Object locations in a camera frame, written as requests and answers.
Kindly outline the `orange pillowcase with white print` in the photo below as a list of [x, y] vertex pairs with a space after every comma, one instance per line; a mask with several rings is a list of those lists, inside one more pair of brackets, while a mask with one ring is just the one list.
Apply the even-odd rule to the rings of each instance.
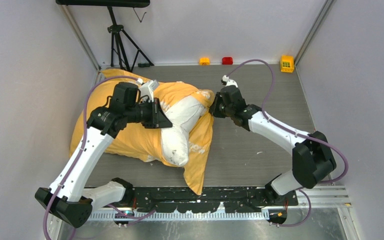
[[161, 129], [146, 129], [141, 123], [129, 123], [105, 150], [109, 154], [117, 154], [137, 158], [143, 162], [158, 160], [169, 167], [184, 169], [183, 177], [186, 185], [197, 195], [201, 195], [204, 186], [205, 168], [213, 138], [214, 118], [209, 107], [215, 99], [215, 93], [208, 89], [199, 89], [191, 84], [175, 82], [159, 82], [154, 91], [163, 112], [180, 101], [192, 96], [204, 105], [205, 110], [196, 125], [189, 133], [188, 162], [185, 166], [168, 163], [162, 153]]

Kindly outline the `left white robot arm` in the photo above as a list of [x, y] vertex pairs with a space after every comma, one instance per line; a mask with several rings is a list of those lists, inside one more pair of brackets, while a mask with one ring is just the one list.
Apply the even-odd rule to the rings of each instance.
[[50, 214], [74, 228], [81, 227], [94, 210], [112, 203], [128, 207], [134, 199], [133, 185], [121, 178], [91, 189], [85, 184], [104, 151], [127, 124], [146, 129], [171, 128], [160, 100], [154, 96], [159, 83], [150, 80], [138, 86], [119, 82], [106, 103], [94, 109], [83, 123], [83, 136], [60, 175], [35, 198]]

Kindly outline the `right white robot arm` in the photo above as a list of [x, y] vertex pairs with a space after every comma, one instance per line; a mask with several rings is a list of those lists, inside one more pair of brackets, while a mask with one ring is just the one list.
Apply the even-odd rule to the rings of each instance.
[[259, 106], [247, 104], [234, 80], [224, 77], [221, 82], [223, 88], [215, 95], [209, 109], [211, 115], [230, 118], [238, 127], [269, 139], [292, 157], [291, 170], [265, 185], [263, 192], [268, 203], [279, 205], [292, 191], [312, 189], [336, 169], [336, 161], [323, 133], [293, 129]]

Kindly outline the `white pillow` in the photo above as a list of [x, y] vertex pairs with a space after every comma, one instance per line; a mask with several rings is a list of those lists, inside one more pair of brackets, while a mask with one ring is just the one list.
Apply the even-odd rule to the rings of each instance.
[[172, 127], [161, 129], [162, 155], [168, 163], [178, 167], [188, 163], [189, 134], [205, 109], [196, 98], [186, 96], [165, 111], [172, 123]]

